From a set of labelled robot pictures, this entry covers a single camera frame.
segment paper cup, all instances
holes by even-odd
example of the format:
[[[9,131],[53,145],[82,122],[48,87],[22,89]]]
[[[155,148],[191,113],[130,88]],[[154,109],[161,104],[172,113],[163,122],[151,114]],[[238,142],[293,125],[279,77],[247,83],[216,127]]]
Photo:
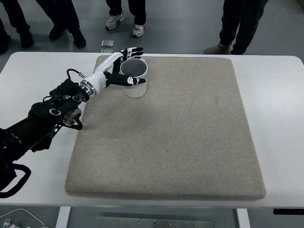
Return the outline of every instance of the paper cup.
[[[143,96],[147,91],[147,71],[148,66],[145,59],[131,58],[120,65],[120,73],[135,78],[146,79],[145,83],[132,86],[124,86],[123,91],[129,97]]]

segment white sneaker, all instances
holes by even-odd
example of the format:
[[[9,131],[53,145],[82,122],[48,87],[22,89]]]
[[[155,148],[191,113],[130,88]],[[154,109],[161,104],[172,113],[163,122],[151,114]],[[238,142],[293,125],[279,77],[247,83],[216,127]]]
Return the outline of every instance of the white sneaker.
[[[116,28],[117,23],[124,21],[124,18],[125,18],[124,13],[122,13],[121,15],[117,15],[117,16],[110,16],[110,18],[105,23],[105,28],[106,29]]]
[[[144,25],[135,25],[133,28],[132,36],[134,37],[141,37],[144,34],[144,28],[146,27],[147,23]]]

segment metal plate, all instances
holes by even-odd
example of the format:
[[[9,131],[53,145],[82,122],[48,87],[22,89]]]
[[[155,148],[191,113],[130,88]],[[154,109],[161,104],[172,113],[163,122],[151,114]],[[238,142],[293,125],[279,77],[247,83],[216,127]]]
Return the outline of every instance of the metal plate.
[[[104,39],[101,41],[101,46],[102,47],[113,47],[114,40],[111,39]]]
[[[101,53],[113,53],[113,49],[101,49]]]
[[[98,228],[214,228],[213,222],[97,217]]]

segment black shoe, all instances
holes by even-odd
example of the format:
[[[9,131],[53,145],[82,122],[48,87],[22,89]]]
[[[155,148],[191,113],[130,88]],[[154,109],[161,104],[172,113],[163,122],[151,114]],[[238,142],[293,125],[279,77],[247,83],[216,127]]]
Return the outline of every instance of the black shoe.
[[[48,37],[52,40],[56,40],[61,37],[61,34],[65,29],[66,27],[63,25],[54,25]]]
[[[78,32],[72,33],[72,35],[73,35],[76,47],[83,48],[86,46],[86,39],[84,38],[84,36],[82,35],[80,30]]]
[[[236,56],[241,56],[241,55],[243,55],[243,54],[238,53],[236,50],[231,50],[229,54],[230,54],[230,55],[236,55]]]
[[[10,36],[8,34],[6,34],[3,38],[1,38],[1,40],[3,40],[3,41],[0,42],[0,54],[3,54],[8,49]]]
[[[34,41],[32,39],[32,34],[30,32],[22,32],[20,35],[21,46],[23,48],[29,48],[33,46]]]

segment robotic arm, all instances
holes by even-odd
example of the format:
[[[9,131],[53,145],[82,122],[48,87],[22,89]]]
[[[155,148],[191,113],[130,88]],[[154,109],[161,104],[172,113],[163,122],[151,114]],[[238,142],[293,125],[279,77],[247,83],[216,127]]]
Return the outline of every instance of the robotic arm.
[[[81,130],[81,110],[78,106],[87,102],[90,96],[95,96],[100,90],[110,84],[132,86],[145,82],[140,79],[121,75],[118,72],[122,62],[130,58],[140,58],[143,48],[132,47],[113,53],[95,72],[86,77],[74,69],[68,69],[68,79],[56,89],[49,92],[42,102],[32,105],[27,118],[7,129],[0,128],[0,191],[5,189],[16,177],[15,170],[22,170],[25,175],[16,186],[7,192],[0,192],[0,198],[7,198],[18,192],[30,176],[30,169],[13,162],[21,158],[28,150],[41,151],[49,149],[53,137],[62,126]],[[74,83],[70,71],[77,72],[83,80]]]
[[[128,76],[118,74],[120,65],[130,58],[140,58],[143,54],[142,47],[132,47],[125,50],[113,53],[109,58],[102,62],[95,70],[94,74],[90,77],[84,78],[80,83],[83,89],[89,95],[95,96],[103,88],[107,88],[110,84],[120,86],[132,86],[133,84],[141,84],[145,81],[140,79],[139,82],[133,78],[133,84],[130,84]]]

